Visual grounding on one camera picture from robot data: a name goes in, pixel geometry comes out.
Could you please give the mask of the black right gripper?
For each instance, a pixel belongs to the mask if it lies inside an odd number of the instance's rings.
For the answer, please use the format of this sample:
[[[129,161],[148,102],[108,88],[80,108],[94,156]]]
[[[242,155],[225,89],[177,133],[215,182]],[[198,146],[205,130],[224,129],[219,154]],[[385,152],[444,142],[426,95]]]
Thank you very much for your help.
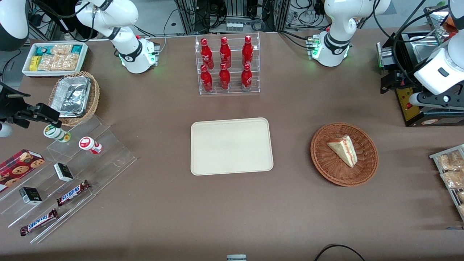
[[[30,121],[44,122],[60,128],[60,113],[44,103],[30,105],[24,98],[25,94],[1,82],[0,92],[0,120],[1,123],[18,125],[28,129]]]

